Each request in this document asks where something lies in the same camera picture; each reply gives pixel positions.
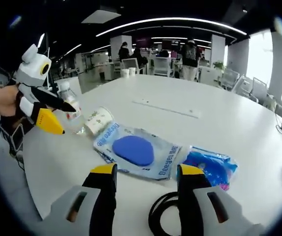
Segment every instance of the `blue plastic package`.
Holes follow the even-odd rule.
[[[183,164],[202,169],[211,185],[219,185],[223,190],[229,189],[230,179],[238,168],[229,156],[198,147],[191,147]]]

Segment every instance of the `robotic hand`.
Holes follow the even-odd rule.
[[[241,206],[224,190],[211,187],[201,169],[181,164],[178,171],[178,200],[175,201],[182,236],[262,235],[263,226],[248,221]],[[33,232],[49,236],[111,236],[116,175],[115,163],[91,170],[82,186],[74,186],[52,204],[50,214],[33,226]]]
[[[47,106],[64,112],[76,110],[69,103],[45,90],[43,84],[52,61],[37,52],[38,49],[33,44],[22,56],[23,62],[16,76],[16,81],[19,83],[16,102],[17,107],[20,108],[17,111],[21,110],[31,123],[46,132],[63,134],[63,127]]]

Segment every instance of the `window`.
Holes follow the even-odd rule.
[[[270,30],[250,36],[247,77],[261,80],[269,87],[273,67],[273,45]]]
[[[228,58],[228,46],[225,46],[224,49],[224,66],[227,66],[227,58]]]

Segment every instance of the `blue sponge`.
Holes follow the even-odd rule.
[[[148,166],[154,161],[152,144],[138,136],[125,136],[113,143],[114,153],[137,166]]]

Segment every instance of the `dark jacket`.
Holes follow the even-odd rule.
[[[200,52],[198,47],[191,42],[188,42],[181,48],[182,64],[192,67],[198,67],[198,59]]]
[[[138,61],[138,65],[139,67],[141,67],[142,65],[147,64],[147,59],[145,57],[142,57],[141,54],[132,54],[130,58],[136,58]]]
[[[122,47],[121,47],[121,48],[119,49],[118,55],[119,55],[120,61],[123,60],[123,59],[129,58],[129,49],[128,49],[128,48],[122,48]]]

